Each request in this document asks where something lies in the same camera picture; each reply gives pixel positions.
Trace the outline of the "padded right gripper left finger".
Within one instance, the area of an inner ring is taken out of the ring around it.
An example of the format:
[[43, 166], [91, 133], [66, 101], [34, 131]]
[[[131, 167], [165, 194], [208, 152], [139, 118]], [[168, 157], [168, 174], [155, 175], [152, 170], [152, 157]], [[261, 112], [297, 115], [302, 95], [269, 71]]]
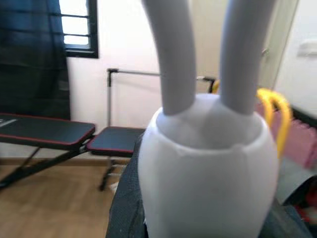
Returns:
[[142, 0], [157, 49], [162, 109], [177, 115], [194, 103], [196, 60], [187, 0]]

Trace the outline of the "padded right gripper right finger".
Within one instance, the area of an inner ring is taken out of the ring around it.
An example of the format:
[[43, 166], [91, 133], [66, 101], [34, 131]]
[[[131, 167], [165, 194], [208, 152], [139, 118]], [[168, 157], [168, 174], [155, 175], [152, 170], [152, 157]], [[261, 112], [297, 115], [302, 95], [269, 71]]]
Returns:
[[254, 111], [262, 50], [275, 0], [229, 0], [221, 40], [220, 98], [233, 111]]

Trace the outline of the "metal broom with white grip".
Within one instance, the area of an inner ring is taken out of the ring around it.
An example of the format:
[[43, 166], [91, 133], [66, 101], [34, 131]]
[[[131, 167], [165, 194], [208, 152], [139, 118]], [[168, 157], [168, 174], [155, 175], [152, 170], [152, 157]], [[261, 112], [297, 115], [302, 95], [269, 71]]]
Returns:
[[257, 112], [238, 114], [210, 94], [177, 115], [158, 109], [138, 158], [149, 238], [258, 238], [278, 170]]

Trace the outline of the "grey door panel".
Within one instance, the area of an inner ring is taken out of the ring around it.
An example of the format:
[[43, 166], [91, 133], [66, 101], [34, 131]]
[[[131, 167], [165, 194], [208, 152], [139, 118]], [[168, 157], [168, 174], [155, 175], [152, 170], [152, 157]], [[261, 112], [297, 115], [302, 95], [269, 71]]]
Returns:
[[259, 74], [259, 88], [273, 89], [300, 0], [276, 0], [266, 34]]

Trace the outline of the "metal clothes rack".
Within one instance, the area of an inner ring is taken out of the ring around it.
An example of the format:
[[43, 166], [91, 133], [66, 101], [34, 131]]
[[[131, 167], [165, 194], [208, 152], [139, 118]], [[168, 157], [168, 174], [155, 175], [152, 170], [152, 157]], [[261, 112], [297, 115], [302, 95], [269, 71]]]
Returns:
[[[114, 73], [122, 74], [131, 74], [131, 75], [143, 75], [143, 76], [160, 76], [158, 72], [149, 72], [149, 71], [136, 71], [136, 70], [127, 70], [119, 68], [108, 68], [107, 69], [107, 126], [111, 126], [111, 104], [112, 104], [112, 75]], [[219, 81], [214, 77], [209, 76], [198, 76], [197, 81], [208, 82], [209, 89], [208, 93], [215, 94], [219, 89]]]

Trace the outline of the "pink foam mat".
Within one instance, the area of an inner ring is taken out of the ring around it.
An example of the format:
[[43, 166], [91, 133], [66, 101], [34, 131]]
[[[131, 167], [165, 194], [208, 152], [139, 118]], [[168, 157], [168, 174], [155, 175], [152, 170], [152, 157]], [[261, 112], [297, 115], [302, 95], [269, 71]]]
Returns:
[[[258, 102], [255, 108], [256, 112], [265, 118], [263, 103]], [[290, 126], [280, 155], [280, 161], [288, 159], [304, 169], [312, 169], [317, 162], [317, 129], [296, 119], [292, 108], [290, 108], [290, 112]], [[281, 111], [274, 109], [270, 131], [276, 144], [281, 122]]]

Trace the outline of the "short black red-trimmed bench pad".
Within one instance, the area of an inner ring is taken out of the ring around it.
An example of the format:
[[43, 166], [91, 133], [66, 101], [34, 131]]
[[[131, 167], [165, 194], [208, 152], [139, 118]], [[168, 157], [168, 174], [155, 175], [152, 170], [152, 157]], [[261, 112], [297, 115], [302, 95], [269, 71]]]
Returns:
[[137, 139], [144, 131], [144, 128], [109, 126], [87, 144], [87, 150], [99, 156], [130, 158]]

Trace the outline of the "black framed window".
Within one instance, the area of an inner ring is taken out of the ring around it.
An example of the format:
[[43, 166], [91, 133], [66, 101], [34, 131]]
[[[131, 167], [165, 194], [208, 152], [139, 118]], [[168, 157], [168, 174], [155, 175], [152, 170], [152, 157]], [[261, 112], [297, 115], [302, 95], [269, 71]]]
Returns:
[[59, 0], [68, 57], [99, 58], [98, 0]]

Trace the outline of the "grey rolled mat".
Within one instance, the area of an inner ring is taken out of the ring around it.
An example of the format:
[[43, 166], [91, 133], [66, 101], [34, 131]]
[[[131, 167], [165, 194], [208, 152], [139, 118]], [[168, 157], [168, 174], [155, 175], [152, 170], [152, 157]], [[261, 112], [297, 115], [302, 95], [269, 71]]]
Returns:
[[275, 193], [277, 201], [280, 204], [286, 204], [287, 200], [296, 190], [313, 179], [317, 179], [317, 172], [315, 170], [304, 169], [292, 160], [283, 158]]

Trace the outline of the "black curtain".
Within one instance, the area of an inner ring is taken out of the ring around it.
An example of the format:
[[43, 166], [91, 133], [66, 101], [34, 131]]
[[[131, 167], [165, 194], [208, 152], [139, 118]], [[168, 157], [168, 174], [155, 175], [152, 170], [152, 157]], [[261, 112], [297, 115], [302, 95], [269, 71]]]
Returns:
[[0, 113], [70, 119], [59, 0], [0, 0]]

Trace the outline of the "long black red-trimmed bench pad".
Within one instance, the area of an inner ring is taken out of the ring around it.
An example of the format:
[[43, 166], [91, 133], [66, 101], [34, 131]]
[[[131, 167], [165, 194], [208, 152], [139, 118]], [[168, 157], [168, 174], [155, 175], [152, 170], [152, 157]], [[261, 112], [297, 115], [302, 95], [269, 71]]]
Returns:
[[75, 150], [95, 133], [93, 123], [0, 113], [0, 142]]

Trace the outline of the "white light switch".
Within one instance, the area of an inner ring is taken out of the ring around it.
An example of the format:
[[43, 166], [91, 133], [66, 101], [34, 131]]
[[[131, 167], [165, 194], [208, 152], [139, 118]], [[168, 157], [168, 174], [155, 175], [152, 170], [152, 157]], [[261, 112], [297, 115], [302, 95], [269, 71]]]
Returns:
[[299, 45], [297, 56], [317, 57], [317, 40], [307, 40]]

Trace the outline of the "yellow metal frame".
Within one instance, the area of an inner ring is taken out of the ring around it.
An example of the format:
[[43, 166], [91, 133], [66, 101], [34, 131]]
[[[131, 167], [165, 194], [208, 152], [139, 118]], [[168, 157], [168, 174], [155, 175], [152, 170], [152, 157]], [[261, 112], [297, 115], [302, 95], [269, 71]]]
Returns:
[[[246, 162], [274, 162], [280, 161], [287, 139], [292, 119], [292, 110], [287, 100], [280, 94], [265, 88], [257, 90], [257, 98], [263, 108], [264, 117], [260, 120], [261, 132], [259, 137], [251, 144], [243, 146], [238, 144], [227, 150], [215, 150], [209, 158], [224, 161]], [[270, 129], [273, 128], [275, 112], [280, 113], [279, 128], [275, 140], [272, 139]]]

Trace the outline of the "black metal bench frame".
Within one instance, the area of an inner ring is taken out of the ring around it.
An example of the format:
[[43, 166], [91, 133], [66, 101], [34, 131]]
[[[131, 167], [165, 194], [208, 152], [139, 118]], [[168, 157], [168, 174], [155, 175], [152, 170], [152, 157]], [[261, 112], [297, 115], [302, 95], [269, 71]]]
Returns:
[[63, 163], [67, 160], [70, 160], [78, 155], [89, 152], [96, 156], [106, 156], [109, 160], [108, 168], [105, 171], [101, 184], [99, 185], [99, 190], [104, 191], [106, 188], [108, 177], [113, 175], [114, 168], [116, 166], [126, 166], [128, 164], [127, 160], [131, 157], [130, 155], [125, 155], [118, 151], [103, 151], [103, 150], [92, 150], [87, 146], [81, 146], [78, 149], [67, 151], [55, 158], [40, 160], [32, 165], [29, 165], [29, 162], [33, 159], [33, 157], [39, 152], [40, 147], [35, 149], [34, 152], [15, 170], [9, 173], [7, 176], [0, 179], [0, 191], [8, 188], [12, 184], [25, 179], [29, 176], [35, 175], [45, 169], [56, 166], [60, 163]]

